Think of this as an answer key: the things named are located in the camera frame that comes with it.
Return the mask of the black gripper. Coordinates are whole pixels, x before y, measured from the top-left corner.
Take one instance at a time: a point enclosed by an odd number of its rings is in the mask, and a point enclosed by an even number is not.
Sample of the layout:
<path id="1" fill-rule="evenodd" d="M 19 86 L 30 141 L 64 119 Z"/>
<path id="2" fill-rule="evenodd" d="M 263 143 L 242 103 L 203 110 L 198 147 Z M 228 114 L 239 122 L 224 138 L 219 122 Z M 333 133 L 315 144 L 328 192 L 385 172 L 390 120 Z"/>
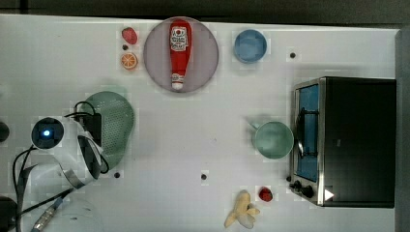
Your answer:
<path id="1" fill-rule="evenodd" d="M 101 146 L 102 145 L 102 115 L 95 113 L 94 115 L 79 115 L 76 117 L 76 121 L 88 131 L 94 141 Z"/>

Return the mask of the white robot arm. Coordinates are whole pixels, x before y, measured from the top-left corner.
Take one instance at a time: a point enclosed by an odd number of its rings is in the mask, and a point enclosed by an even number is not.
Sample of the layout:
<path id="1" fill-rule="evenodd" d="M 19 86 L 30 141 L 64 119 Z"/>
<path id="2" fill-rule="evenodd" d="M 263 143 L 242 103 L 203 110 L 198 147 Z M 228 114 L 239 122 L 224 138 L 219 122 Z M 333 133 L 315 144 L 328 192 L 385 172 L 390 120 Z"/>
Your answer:
<path id="1" fill-rule="evenodd" d="M 108 168 L 102 160 L 102 116 L 44 117 L 32 127 L 31 142 L 30 152 L 44 159 L 18 174 L 18 232 L 102 232 L 95 207 L 73 196 Z"/>

